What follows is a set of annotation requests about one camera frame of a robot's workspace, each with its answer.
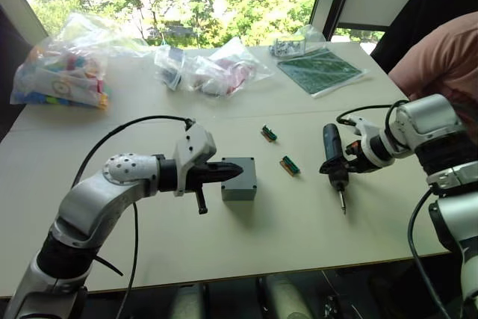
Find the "green pcb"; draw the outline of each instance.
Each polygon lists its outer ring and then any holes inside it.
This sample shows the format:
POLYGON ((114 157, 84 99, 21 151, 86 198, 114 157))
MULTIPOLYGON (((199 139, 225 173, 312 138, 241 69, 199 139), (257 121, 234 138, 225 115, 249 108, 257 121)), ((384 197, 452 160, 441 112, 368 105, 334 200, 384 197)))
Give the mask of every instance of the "green pcb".
POLYGON ((281 61, 277 67, 310 94, 318 93, 362 74, 361 70, 326 48, 281 61))

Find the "black cable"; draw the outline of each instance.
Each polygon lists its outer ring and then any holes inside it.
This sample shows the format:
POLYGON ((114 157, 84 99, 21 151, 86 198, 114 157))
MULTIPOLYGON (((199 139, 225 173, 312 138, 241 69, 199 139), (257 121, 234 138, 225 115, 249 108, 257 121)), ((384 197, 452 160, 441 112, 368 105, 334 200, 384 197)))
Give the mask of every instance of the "black cable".
MULTIPOLYGON (((113 131, 109 132, 106 136, 104 136, 98 143, 88 152, 87 156, 84 158, 83 162, 81 162, 80 168, 78 168, 78 172, 76 173, 75 179, 73 180, 72 188, 75 187, 81 179, 81 176, 83 175, 84 169, 88 165, 88 162, 90 159, 93 157, 95 152, 101 147, 103 143, 105 143, 109 138, 113 137, 115 134, 118 132, 121 132, 128 126, 134 125, 135 123, 140 123, 142 121, 147 121, 147 120, 156 120, 156 119, 165 119, 165 120, 177 120, 177 121, 183 121, 186 123, 186 130, 188 130, 193 124, 194 121, 192 119, 187 119, 185 117, 176 117, 176 116, 169 116, 169 115, 153 115, 153 116, 146 116, 146 117, 140 117, 138 119, 132 120, 128 123, 125 123, 121 126, 116 127, 113 131)), ((136 265, 137 265, 137 253, 138 253, 138 248, 139 248, 139 223, 138 223, 138 216, 137 216, 137 206, 136 203, 133 203, 133 209, 134 209, 134 256, 133 256, 133 268, 131 269, 131 275, 129 277, 129 284, 128 288, 126 289, 125 295, 122 299, 121 306, 119 307, 118 313, 116 318, 119 319, 122 311, 125 307, 126 300, 129 297, 129 294, 131 292, 131 288, 133 287, 133 281, 134 281, 134 275, 136 274, 136 265)), ((111 267, 114 267, 111 263, 107 262, 103 258, 95 258, 99 263, 102 263, 103 265, 106 265, 110 269, 111 267)))
POLYGON ((133 268, 131 269, 131 276, 129 277, 128 289, 126 289, 125 295, 122 298, 121 305, 119 306, 118 313, 116 319, 120 319, 123 309, 125 308, 126 300, 131 293, 131 288, 133 288, 133 281, 134 275, 136 274, 136 264, 137 264, 137 250, 139 247, 140 242, 140 229, 138 226, 138 219, 137 219, 137 206, 136 203, 133 203, 134 209, 134 256, 133 256, 133 268))
POLYGON ((420 275, 423 278, 423 281, 425 282, 426 288, 428 289, 428 292, 430 293, 433 301, 435 302, 436 306, 440 309, 440 312, 443 314, 443 316, 446 319, 451 319, 451 317, 448 315, 447 310, 445 309, 443 303, 440 300, 440 297, 436 293, 435 289, 433 288, 432 281, 428 277, 428 275, 425 272, 425 269, 423 268, 423 265, 421 264, 420 257, 418 256, 417 250, 415 249, 415 243, 413 241, 413 227, 415 225, 415 220, 417 219, 418 212, 422 208, 423 204, 425 201, 428 199, 428 197, 432 194, 432 190, 429 189, 423 197, 421 197, 420 201, 418 202, 417 206, 413 210, 412 216, 410 217, 409 221, 409 229, 407 231, 407 237, 409 239, 409 246, 410 250, 412 251, 413 259, 415 260, 415 264, 417 265, 418 271, 420 272, 420 275))
POLYGON ((166 119, 166 120, 177 120, 177 121, 183 121, 186 123, 186 129, 189 129, 194 121, 191 120, 191 119, 187 119, 187 118, 184 118, 184 117, 177 117, 177 116, 168 116, 168 115, 153 115, 153 116, 146 116, 146 117, 140 117, 138 119, 135 119, 135 120, 132 120, 128 123, 125 123, 121 126, 118 126, 116 127, 113 131, 111 131, 110 133, 108 133, 106 136, 104 136, 87 154, 87 156, 84 158, 83 162, 81 163, 81 166, 80 168, 78 169, 78 172, 76 173, 76 176, 75 176, 75 179, 72 183, 72 188, 75 187, 79 182, 80 182, 80 178, 81 178, 81 175, 83 174, 84 172, 84 169, 86 168, 88 162, 90 161, 90 159, 93 157, 93 155, 95 154, 95 152, 99 149, 99 147, 101 147, 101 145, 103 143, 105 143, 110 137, 113 137, 115 134, 117 134, 118 132, 121 132, 122 130, 124 130, 125 128, 131 126, 131 125, 134 125, 135 123, 140 123, 142 121, 147 121, 147 120, 155 120, 155 119, 166 119))
POLYGON ((337 121, 337 123, 340 123, 342 125, 354 126, 355 123, 353 121, 344 120, 344 119, 342 119, 342 117, 344 117, 345 115, 351 114, 352 112, 356 112, 356 111, 369 110, 369 109, 372 109, 372 108, 390 108, 390 107, 391 107, 391 105, 368 105, 368 106, 362 106, 361 108, 354 108, 352 110, 345 111, 344 113, 338 115, 337 118, 335 119, 335 121, 337 121))
POLYGON ((397 145, 402 146, 404 149, 409 149, 407 145, 404 143, 401 143, 400 141, 397 140, 397 138, 392 134, 391 129, 390 129, 390 116, 394 108, 397 108, 398 106, 402 104, 406 104, 409 102, 408 100, 398 100, 397 102, 394 102, 394 104, 388 109, 387 114, 385 115, 385 134, 389 136, 397 145))

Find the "person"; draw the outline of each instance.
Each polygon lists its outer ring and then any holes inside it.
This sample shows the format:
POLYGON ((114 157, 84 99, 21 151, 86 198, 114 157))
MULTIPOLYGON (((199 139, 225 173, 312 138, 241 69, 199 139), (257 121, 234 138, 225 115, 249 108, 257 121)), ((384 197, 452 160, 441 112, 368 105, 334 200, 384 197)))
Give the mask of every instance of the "person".
POLYGON ((410 100, 445 96, 478 143, 478 12, 436 28, 388 76, 410 100))

